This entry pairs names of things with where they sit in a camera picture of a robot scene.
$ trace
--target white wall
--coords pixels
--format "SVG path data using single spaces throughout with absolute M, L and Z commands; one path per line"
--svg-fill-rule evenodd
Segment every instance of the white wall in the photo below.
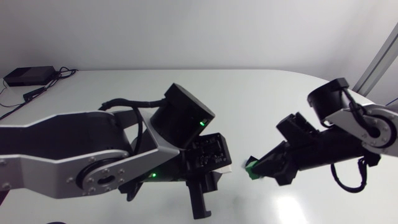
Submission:
M 353 86 L 397 8 L 394 0 L 0 0 L 0 76 L 33 65 L 274 68 Z

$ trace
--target white table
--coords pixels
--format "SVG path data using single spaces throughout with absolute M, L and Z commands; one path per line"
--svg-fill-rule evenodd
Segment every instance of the white table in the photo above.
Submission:
M 233 172 L 219 190 L 205 194 L 212 216 L 194 220 L 183 182 L 146 183 L 126 202 L 117 190 L 107 194 L 55 200 L 26 189 L 12 190 L 0 207 L 0 223 L 397 223 L 398 160 L 383 156 L 368 169 L 368 185 L 349 194 L 333 180 L 329 166 L 298 172 L 292 185 L 274 179 L 251 180 L 242 168 L 283 140 L 275 125 L 300 111 L 323 129 L 307 95 L 326 81 L 277 70 L 135 70 L 78 72 L 0 124 L 26 124 L 51 114 L 96 110 L 113 98 L 158 100 L 178 83 L 206 104 L 216 118 L 206 133 L 225 136 Z M 13 88 L 1 103 L 17 103 L 32 87 Z M 355 95 L 360 103 L 369 101 Z M 131 138 L 135 130 L 129 130 Z M 359 185 L 356 160 L 336 165 L 343 183 Z

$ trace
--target robotic arm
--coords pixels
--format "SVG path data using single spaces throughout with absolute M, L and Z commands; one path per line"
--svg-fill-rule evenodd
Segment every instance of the robotic arm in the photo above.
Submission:
M 316 130 L 300 113 L 289 115 L 277 125 L 286 141 L 261 159 L 248 159 L 246 171 L 250 178 L 272 177 L 279 185 L 287 185 L 298 170 L 331 164 L 340 187 L 352 193 L 362 191 L 366 166 L 376 166 L 380 154 L 398 156 L 398 108 L 359 105 L 347 88 L 346 80 L 338 78 L 312 91 L 308 102 L 327 130 Z M 363 180 L 359 187 L 352 188 L 340 182 L 334 163 L 355 157 L 362 157 L 358 167 Z
M 205 218 L 203 193 L 217 190 L 231 164 L 225 138 L 199 136 L 215 117 L 187 90 L 173 84 L 165 99 L 115 99 L 100 110 L 58 114 L 26 126 L 0 126 L 0 192 L 27 188 L 52 198 L 85 197 L 119 189 L 131 201 L 144 182 L 186 182 L 193 217 Z M 138 107 L 159 107 L 155 114 Z M 142 132 L 142 122 L 146 130 Z M 130 144 L 124 129 L 139 125 Z

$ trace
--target metal frame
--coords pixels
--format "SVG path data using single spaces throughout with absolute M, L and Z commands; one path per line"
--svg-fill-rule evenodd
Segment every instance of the metal frame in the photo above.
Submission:
M 398 23 L 369 67 L 355 84 L 353 91 L 367 96 L 398 56 Z

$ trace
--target green object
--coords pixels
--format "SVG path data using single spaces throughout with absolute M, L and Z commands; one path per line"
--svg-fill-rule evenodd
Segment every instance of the green object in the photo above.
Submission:
M 246 172 L 249 174 L 249 177 L 250 177 L 252 180 L 256 180 L 256 179 L 258 179 L 258 178 L 261 177 L 261 176 L 258 175 L 258 174 L 253 174 L 253 172 L 251 171 L 251 169 L 254 167 L 254 165 L 257 164 L 257 162 L 258 162 L 258 161 L 252 161 L 252 162 L 250 162 L 250 163 L 245 167 Z

